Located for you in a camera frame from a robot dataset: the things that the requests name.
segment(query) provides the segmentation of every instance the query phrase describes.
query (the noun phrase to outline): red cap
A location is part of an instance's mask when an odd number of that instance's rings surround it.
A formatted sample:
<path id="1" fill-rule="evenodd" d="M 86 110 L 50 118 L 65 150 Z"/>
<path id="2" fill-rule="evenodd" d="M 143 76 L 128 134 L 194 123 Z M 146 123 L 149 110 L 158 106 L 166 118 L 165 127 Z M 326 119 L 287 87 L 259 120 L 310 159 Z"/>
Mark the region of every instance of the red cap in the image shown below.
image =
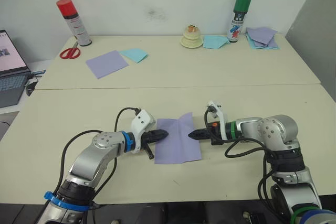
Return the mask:
<path id="1" fill-rule="evenodd" d="M 71 0 L 59 0 L 56 2 L 58 9 L 63 17 L 72 16 L 77 13 L 77 10 Z"/>

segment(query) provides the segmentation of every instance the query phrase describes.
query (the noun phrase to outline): laptop screen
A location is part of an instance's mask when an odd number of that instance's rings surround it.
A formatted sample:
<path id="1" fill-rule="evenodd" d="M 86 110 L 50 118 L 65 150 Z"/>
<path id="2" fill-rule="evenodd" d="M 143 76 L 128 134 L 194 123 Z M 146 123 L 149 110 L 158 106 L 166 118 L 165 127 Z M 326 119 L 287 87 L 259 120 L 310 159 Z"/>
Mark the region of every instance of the laptop screen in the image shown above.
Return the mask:
<path id="1" fill-rule="evenodd" d="M 0 30 L 0 75 L 28 70 L 27 65 L 4 30 Z"/>

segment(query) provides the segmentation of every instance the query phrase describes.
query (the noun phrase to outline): white wall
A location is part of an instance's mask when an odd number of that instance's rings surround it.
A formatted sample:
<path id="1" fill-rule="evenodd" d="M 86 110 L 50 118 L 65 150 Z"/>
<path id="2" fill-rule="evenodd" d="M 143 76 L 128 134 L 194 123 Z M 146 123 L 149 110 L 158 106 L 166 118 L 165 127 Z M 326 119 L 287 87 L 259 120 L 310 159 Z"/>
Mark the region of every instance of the white wall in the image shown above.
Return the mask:
<path id="1" fill-rule="evenodd" d="M 0 0 L 0 28 L 27 61 L 51 59 L 70 37 L 57 0 Z M 73 0 L 91 35 L 178 35 L 191 23 L 226 31 L 235 0 Z M 286 33 L 305 0 L 252 0 L 246 26 Z"/>

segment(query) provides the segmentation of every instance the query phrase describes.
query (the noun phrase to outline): green cap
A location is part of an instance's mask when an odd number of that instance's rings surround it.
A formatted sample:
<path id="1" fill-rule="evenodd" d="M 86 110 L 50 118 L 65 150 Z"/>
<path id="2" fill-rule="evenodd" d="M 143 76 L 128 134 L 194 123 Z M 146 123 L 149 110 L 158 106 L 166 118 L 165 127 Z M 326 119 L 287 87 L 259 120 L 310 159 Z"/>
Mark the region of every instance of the green cap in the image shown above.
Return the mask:
<path id="1" fill-rule="evenodd" d="M 247 12 L 251 0 L 236 0 L 235 8 L 237 12 Z"/>

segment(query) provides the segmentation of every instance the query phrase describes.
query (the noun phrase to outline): blue ring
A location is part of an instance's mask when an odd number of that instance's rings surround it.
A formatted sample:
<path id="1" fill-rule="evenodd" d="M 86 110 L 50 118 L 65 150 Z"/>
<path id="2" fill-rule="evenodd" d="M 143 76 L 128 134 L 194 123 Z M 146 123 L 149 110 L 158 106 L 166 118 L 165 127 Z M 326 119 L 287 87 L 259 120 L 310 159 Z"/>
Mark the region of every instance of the blue ring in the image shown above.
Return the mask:
<path id="1" fill-rule="evenodd" d="M 121 131 L 121 133 L 124 135 L 124 137 L 126 138 L 126 144 L 127 144 L 127 150 L 126 152 L 129 152 L 131 150 L 131 146 L 134 143 L 134 141 L 132 141 L 130 139 L 130 136 L 125 132 L 125 131 Z"/>
<path id="2" fill-rule="evenodd" d="M 318 214 L 331 214 L 331 215 L 336 215 L 334 212 L 329 211 L 329 210 L 322 210 L 322 209 L 318 209 L 318 210 L 311 210 L 311 211 L 307 211 L 301 218 L 300 220 L 300 224 L 305 223 L 310 217 L 314 216 L 314 215 L 318 215 Z"/>
<path id="3" fill-rule="evenodd" d="M 50 200 L 53 204 L 56 206 L 59 206 L 61 208 L 78 211 L 78 212 L 86 212 L 89 210 L 89 206 L 77 206 L 69 203 L 65 203 L 61 201 L 60 199 L 56 198 L 52 192 L 48 191 L 46 194 L 44 194 L 44 198 Z"/>

